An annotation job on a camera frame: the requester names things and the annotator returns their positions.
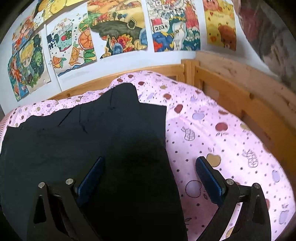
bolt head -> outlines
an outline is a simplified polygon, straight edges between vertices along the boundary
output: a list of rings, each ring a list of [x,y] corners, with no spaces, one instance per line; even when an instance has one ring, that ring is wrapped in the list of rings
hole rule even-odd
[[[66,180],[66,184],[71,185],[74,182],[72,178]]]
[[[259,183],[254,183],[254,187],[259,189],[260,188],[260,184]]]
[[[41,183],[38,184],[39,188],[43,188],[44,186],[45,186],[45,182],[41,182]]]
[[[227,179],[226,182],[229,185],[233,185],[234,184],[234,181],[232,179]]]

paper poster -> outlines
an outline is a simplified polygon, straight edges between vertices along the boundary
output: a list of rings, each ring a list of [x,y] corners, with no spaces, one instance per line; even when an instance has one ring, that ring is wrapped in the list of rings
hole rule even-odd
[[[71,6],[81,1],[83,0],[39,0],[34,14],[34,29],[36,30],[44,21],[65,6]]]
[[[12,35],[12,56],[14,56],[24,44],[26,44],[33,32],[33,15],[30,15],[21,22]]]
[[[200,50],[200,27],[192,0],[148,0],[154,51]]]
[[[87,2],[89,27],[106,41],[101,58],[147,48],[143,9],[135,0]]]
[[[207,43],[236,51],[237,35],[233,5],[222,0],[202,0]]]
[[[25,44],[19,56],[22,79],[29,93],[50,82],[39,33]]]
[[[17,101],[24,98],[29,92],[21,74],[20,56],[12,56],[7,66],[10,84]]]
[[[58,76],[96,60],[84,8],[75,8],[69,18],[62,19],[54,29],[47,28],[47,33],[52,64]]]

black fabric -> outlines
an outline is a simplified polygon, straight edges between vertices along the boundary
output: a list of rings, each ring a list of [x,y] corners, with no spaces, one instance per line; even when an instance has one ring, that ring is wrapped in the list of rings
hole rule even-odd
[[[0,155],[3,212],[26,240],[39,182],[75,177],[99,156],[106,171],[81,207],[104,241],[187,240],[165,150],[166,107],[141,104],[132,84],[98,100],[8,128]]]

yellow paper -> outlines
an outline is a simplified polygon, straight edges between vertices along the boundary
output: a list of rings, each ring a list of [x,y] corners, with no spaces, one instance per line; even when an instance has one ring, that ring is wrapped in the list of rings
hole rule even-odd
[[[222,0],[203,0],[207,43],[236,51],[233,5]]]

mattress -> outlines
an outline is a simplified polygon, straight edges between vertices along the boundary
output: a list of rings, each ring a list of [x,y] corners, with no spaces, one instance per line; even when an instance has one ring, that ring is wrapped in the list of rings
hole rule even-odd
[[[32,115],[46,116],[96,100],[126,82],[136,87],[140,102],[167,107],[166,150],[179,189],[188,240],[195,241],[200,236],[218,208],[210,201],[195,172],[199,156],[206,157],[225,179],[231,178],[241,185],[251,186],[255,182],[261,185],[275,240],[295,213],[293,190],[281,165],[239,118],[201,90],[161,74],[127,73],[103,90],[16,108],[0,122],[0,145],[7,126],[18,127]],[[221,240],[231,234],[240,208],[238,203]],[[165,222],[165,217],[160,217],[160,221]]]

